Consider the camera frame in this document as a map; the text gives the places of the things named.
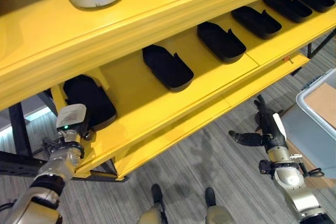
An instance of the black cable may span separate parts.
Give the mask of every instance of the black cable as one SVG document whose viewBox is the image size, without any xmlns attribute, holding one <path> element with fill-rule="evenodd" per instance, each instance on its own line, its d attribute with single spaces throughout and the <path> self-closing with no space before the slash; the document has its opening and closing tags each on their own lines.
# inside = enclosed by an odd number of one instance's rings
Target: black cable
<svg viewBox="0 0 336 224">
<path fill-rule="evenodd" d="M 13 202 L 6 203 L 6 204 L 1 205 L 1 206 L 0 206 L 0 212 L 3 211 L 3 210 L 6 210 L 6 209 L 8 209 L 8 208 L 13 207 L 14 204 L 15 204 L 15 201 L 16 201 L 16 200 L 14 200 Z"/>
<path fill-rule="evenodd" d="M 320 177 L 324 176 L 324 173 L 322 172 L 321 168 L 316 168 L 316 169 L 310 170 L 308 172 L 304 163 L 299 163 L 299 166 L 300 166 L 300 168 L 303 172 L 302 175 L 303 175 L 304 178 L 306 178 L 306 177 L 320 178 Z"/>
</svg>

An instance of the yellow shelf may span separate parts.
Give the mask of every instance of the yellow shelf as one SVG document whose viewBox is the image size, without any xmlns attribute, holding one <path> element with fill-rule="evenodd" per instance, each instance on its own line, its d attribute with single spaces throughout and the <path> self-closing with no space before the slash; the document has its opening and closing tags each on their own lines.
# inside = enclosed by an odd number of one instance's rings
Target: yellow shelf
<svg viewBox="0 0 336 224">
<path fill-rule="evenodd" d="M 298 48 L 312 42 L 315 38 L 336 27 L 336 4 L 326 13 L 313 13 L 303 23 L 294 23 L 268 7 L 263 1 L 248 4 L 260 13 L 266 10 L 269 15 L 279 21 L 282 29 L 272 39 L 259 39 L 235 21 L 230 13 L 218 16 L 211 22 L 217 23 L 226 30 L 232 28 L 233 33 L 244 43 L 249 55 L 259 65 L 274 63 L 274 59 L 282 58 L 295 52 Z"/>
<path fill-rule="evenodd" d="M 79 172 L 100 165 L 120 149 L 191 113 L 259 67 L 247 55 L 233 64 L 223 64 L 199 41 L 195 28 L 156 44 L 172 54 L 178 52 L 194 72 L 191 85 L 182 92 L 167 91 L 143 62 L 141 51 L 101 66 L 118 118 L 97 131 L 94 142 L 83 142 L 86 154 Z"/>
<path fill-rule="evenodd" d="M 229 93 L 225 93 L 151 137 L 133 145 L 127 151 L 118 153 L 114 161 L 119 178 L 122 179 L 172 145 L 309 61 L 305 56 L 298 53 L 291 56 L 291 59 L 293 63 L 290 61 L 276 63 L 262 71 L 258 76 L 241 83 Z"/>
<path fill-rule="evenodd" d="M 265 8 L 275 15 L 261 1 L 251 5 L 260 10 Z M 127 150 L 243 81 L 260 76 L 261 71 L 276 64 L 294 49 L 308 43 L 314 36 L 332 29 L 336 19 L 330 16 L 336 16 L 335 11 L 336 8 L 323 14 L 314 12 L 302 24 L 294 24 L 276 16 L 283 25 L 283 30 L 272 40 L 256 38 L 240 27 L 230 13 L 213 19 L 213 22 L 225 29 L 232 28 L 238 38 L 247 44 L 246 53 L 233 64 L 222 64 L 198 39 L 196 27 L 157 42 L 157 45 L 165 47 L 170 53 L 177 52 L 194 71 L 192 84 L 179 93 L 169 93 L 156 79 L 144 64 L 140 50 L 101 66 L 102 76 L 106 79 L 105 89 L 117 108 L 118 119 L 98 131 L 95 141 L 83 142 L 86 155 L 78 172 L 87 172 L 114 157 L 117 152 Z M 60 98 L 55 97 L 55 100 L 59 103 Z"/>
<path fill-rule="evenodd" d="M 0 109 L 255 0 L 122 0 L 94 12 L 68 0 L 0 2 Z"/>
</svg>

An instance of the gray carpet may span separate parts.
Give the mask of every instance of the gray carpet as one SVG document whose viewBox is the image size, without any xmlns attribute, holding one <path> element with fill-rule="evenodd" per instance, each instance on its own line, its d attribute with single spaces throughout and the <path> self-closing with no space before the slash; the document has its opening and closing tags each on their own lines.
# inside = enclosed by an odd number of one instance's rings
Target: gray carpet
<svg viewBox="0 0 336 224">
<path fill-rule="evenodd" d="M 304 84 L 334 67 L 333 38 L 295 77 L 286 76 L 262 95 L 274 110 L 287 109 Z M 227 134 L 228 130 L 252 132 L 255 113 L 250 99 L 137 169 L 125 183 L 71 181 L 59 208 L 64 223 L 136 223 L 152 204 L 154 183 L 162 187 L 171 224 L 205 223 L 203 195 L 208 186 L 215 189 L 217 203 L 227 207 L 237 223 L 295 223 L 273 181 L 259 174 L 258 163 L 267 157 L 264 149 L 238 145 Z M 28 125 L 33 150 L 42 137 L 55 136 L 54 123 L 55 117 L 47 114 Z M 0 137 L 0 150 L 14 151 L 12 136 Z M 30 178 L 1 176 L 0 204 L 16 199 L 31 182 Z M 315 189 L 314 193 L 336 221 L 336 191 Z M 0 222 L 7 213 L 0 214 Z"/>
</svg>

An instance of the gray storage bin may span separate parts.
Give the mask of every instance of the gray storage bin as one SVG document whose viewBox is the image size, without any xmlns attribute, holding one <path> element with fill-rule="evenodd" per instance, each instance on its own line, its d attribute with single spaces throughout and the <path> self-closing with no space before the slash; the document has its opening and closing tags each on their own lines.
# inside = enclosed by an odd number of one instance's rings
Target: gray storage bin
<svg viewBox="0 0 336 224">
<path fill-rule="evenodd" d="M 288 139 L 328 178 L 336 178 L 336 130 L 305 102 L 323 83 L 336 88 L 336 69 L 331 69 L 296 96 L 296 104 L 283 115 Z"/>
</svg>

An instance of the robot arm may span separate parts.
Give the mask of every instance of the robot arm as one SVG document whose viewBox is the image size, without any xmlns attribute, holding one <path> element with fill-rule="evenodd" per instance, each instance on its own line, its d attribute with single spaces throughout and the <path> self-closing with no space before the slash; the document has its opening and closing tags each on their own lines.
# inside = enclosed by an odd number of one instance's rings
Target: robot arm
<svg viewBox="0 0 336 224">
<path fill-rule="evenodd" d="M 265 147 L 270 161 L 260 161 L 260 173 L 270 174 L 272 179 L 274 178 L 300 224 L 333 224 L 314 194 L 305 185 L 299 165 L 294 161 L 300 156 L 290 155 L 288 151 L 286 133 L 279 115 L 266 107 L 260 95 L 255 105 L 259 110 L 257 121 L 262 129 L 262 136 L 258 133 L 240 134 L 234 131 L 230 131 L 229 134 L 239 144 Z"/>
<path fill-rule="evenodd" d="M 86 107 L 74 104 L 62 108 L 56 124 L 61 147 L 52 152 L 30 188 L 15 202 L 5 224 L 62 223 L 56 209 L 66 182 L 71 180 L 84 155 L 79 141 L 89 132 Z"/>
</svg>

